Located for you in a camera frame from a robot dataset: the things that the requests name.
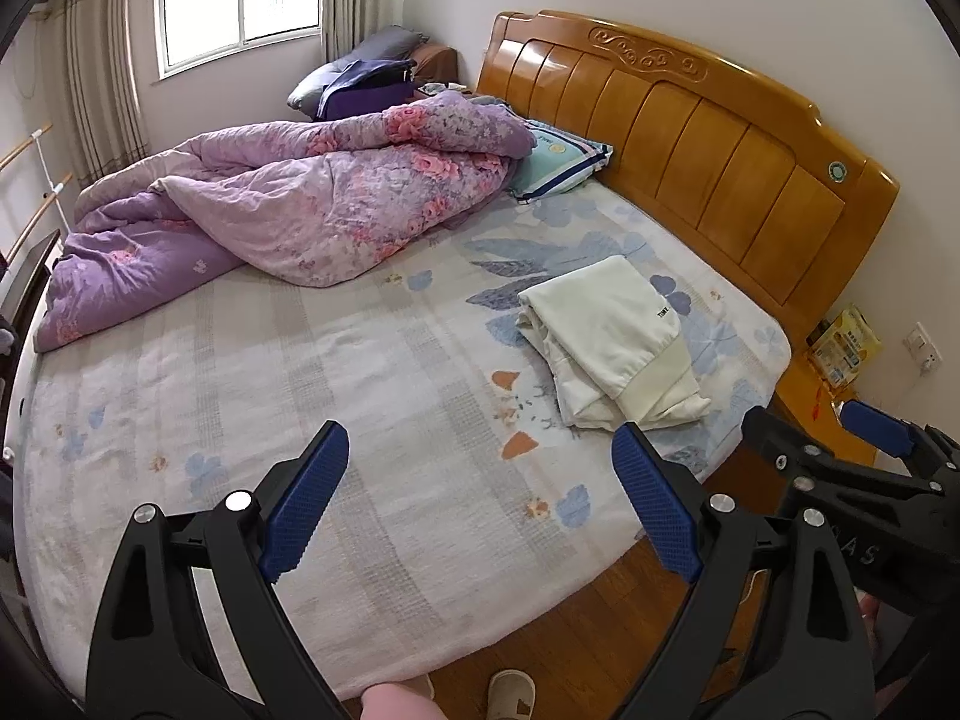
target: wooden bed frame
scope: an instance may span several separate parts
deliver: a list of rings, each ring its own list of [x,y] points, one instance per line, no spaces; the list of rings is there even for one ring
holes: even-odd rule
[[[775,317],[795,350],[899,184],[817,106],[709,50],[621,23],[501,13],[478,92],[616,150],[598,178]]]

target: wall switch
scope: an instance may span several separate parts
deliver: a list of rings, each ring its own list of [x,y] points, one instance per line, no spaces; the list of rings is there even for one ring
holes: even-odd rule
[[[904,338],[904,346],[906,346],[907,351],[910,352],[910,357],[912,357],[913,362],[917,364],[921,374],[932,373],[944,362],[944,358],[940,356],[939,349],[935,346],[933,339],[930,338],[930,334],[920,322],[917,322],[913,326],[913,330]]]

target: mattress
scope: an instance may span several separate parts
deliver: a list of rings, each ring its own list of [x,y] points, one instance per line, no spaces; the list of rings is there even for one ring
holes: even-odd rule
[[[595,181],[499,196],[349,283],[294,287],[246,266],[43,356],[17,469],[17,556],[47,654],[83,695],[90,635],[133,509],[253,488],[327,419],[352,456],[277,597],[343,698],[447,664],[544,613],[642,531],[611,435],[560,422],[549,370],[515,330],[517,293],[625,255],[680,314],[712,409],[651,432],[709,475],[790,350],[778,324]],[[230,685],[256,696],[208,572]]]

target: round emblem on headboard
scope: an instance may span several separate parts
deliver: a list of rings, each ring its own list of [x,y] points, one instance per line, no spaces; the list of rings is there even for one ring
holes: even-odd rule
[[[847,166],[842,162],[831,162],[827,172],[830,174],[830,178],[839,184],[847,177]]]

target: white slipper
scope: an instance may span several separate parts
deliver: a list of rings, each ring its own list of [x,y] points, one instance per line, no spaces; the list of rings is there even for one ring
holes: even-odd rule
[[[487,720],[530,720],[536,685],[529,674],[508,668],[494,674],[487,691]]]
[[[433,701],[437,697],[437,690],[434,688],[433,680],[430,679],[429,674],[421,674],[419,677],[404,680],[398,684],[403,685],[405,688],[410,688],[414,693],[424,696],[424,698],[428,698],[430,701]]]

